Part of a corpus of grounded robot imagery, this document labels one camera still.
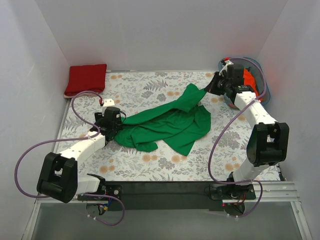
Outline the green t-shirt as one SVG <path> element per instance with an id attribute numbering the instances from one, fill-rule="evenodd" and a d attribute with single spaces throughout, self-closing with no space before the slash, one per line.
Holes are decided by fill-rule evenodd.
<path id="1" fill-rule="evenodd" d="M 141 152 L 158 149 L 163 140 L 175 152 L 187 156 L 195 141 L 211 130 L 211 114 L 200 104 L 206 95 L 190 83 L 176 100 L 127 117 L 114 140 Z"/>

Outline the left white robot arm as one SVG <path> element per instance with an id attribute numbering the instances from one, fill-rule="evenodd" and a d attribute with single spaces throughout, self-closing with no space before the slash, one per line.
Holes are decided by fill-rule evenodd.
<path id="1" fill-rule="evenodd" d="M 104 148 L 121 130 L 121 110 L 108 106 L 95 113 L 95 126 L 87 139 L 81 140 L 60 153 L 48 153 L 40 171 L 36 190 L 63 203 L 75 196 L 90 194 L 95 200 L 106 196 L 106 180 L 96 174 L 79 175 L 78 167 L 96 151 Z"/>

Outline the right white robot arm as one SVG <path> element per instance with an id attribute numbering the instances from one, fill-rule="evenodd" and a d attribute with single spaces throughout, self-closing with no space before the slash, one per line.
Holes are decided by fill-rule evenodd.
<path id="1" fill-rule="evenodd" d="M 226 181 L 216 180 L 209 187 L 212 198 L 255 199 L 253 181 L 264 170 L 283 162 L 287 157 L 290 128 L 275 120 L 263 107 L 254 89 L 245 84 L 245 68 L 227 60 L 216 72 L 207 93 L 225 95 L 244 114 L 252 132 L 246 147 L 246 159 Z"/>

